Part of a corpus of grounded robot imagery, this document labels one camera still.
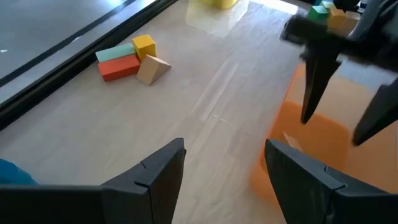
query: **blue object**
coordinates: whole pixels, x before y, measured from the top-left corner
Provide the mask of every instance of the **blue object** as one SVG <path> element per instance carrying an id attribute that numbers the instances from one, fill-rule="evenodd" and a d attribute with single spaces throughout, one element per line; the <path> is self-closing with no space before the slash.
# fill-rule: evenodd
<path id="1" fill-rule="evenodd" d="M 0 159 L 0 184 L 34 184 L 37 182 L 15 164 Z"/>
<path id="2" fill-rule="evenodd" d="M 100 50 L 99 52 L 96 52 L 95 55 L 99 62 L 106 62 L 108 60 L 125 57 L 135 53 L 136 51 L 134 50 L 134 47 L 132 47 L 132 44 L 123 44 L 111 47 L 110 49 Z"/>

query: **red block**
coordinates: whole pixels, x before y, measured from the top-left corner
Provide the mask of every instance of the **red block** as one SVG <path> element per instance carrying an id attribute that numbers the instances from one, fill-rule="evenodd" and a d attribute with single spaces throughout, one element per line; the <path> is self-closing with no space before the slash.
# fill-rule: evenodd
<path id="1" fill-rule="evenodd" d="M 139 69 L 139 61 L 136 55 L 129 55 L 98 64 L 104 81 L 109 82 L 128 75 L 136 74 Z"/>

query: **blue cloth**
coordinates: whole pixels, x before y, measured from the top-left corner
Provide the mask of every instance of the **blue cloth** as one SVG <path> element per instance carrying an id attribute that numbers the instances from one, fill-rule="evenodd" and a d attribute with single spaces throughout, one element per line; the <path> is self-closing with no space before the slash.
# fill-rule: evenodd
<path id="1" fill-rule="evenodd" d="M 15 164 L 0 159 L 0 184 L 34 184 L 37 182 Z"/>

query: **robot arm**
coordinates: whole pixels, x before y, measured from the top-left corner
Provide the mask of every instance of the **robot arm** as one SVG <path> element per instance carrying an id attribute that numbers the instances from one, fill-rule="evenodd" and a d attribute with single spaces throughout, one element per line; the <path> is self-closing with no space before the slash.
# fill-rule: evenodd
<path id="1" fill-rule="evenodd" d="M 336 61 L 345 54 L 365 64 L 398 72 L 398 1 L 373 0 L 357 26 L 343 37 L 328 30 L 326 24 L 303 16 L 292 16 L 280 38 L 304 45 L 301 55 L 306 63 L 306 87 L 301 122 L 314 113 L 328 81 L 340 66 Z M 358 123 L 353 143 L 360 145 L 398 119 L 398 80 L 383 85 Z"/>

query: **light wood surface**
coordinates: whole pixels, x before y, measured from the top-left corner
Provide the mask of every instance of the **light wood surface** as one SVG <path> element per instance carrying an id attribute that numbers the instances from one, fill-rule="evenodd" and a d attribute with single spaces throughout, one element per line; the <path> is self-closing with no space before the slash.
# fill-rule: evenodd
<path id="1" fill-rule="evenodd" d="M 92 64 L 0 133 L 0 157 L 43 184 L 101 184 L 184 137 L 174 223 L 284 223 L 248 186 L 301 52 L 279 40 L 290 17 L 281 9 L 297 7 L 239 0 L 215 11 L 179 0 L 122 43 L 150 34 L 171 70 L 151 86 L 105 83 Z M 391 81 L 355 66 L 363 75 L 349 77 L 371 88 Z"/>

